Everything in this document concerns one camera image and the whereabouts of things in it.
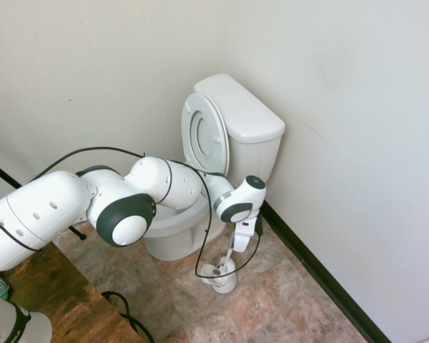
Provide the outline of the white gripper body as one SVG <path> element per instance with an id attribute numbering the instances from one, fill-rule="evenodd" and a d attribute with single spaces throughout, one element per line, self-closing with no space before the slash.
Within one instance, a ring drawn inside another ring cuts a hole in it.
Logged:
<path id="1" fill-rule="evenodd" d="M 249 244 L 250 238 L 255 233 L 255 218 L 245 219 L 235 224 L 234 250 L 244 252 Z"/>

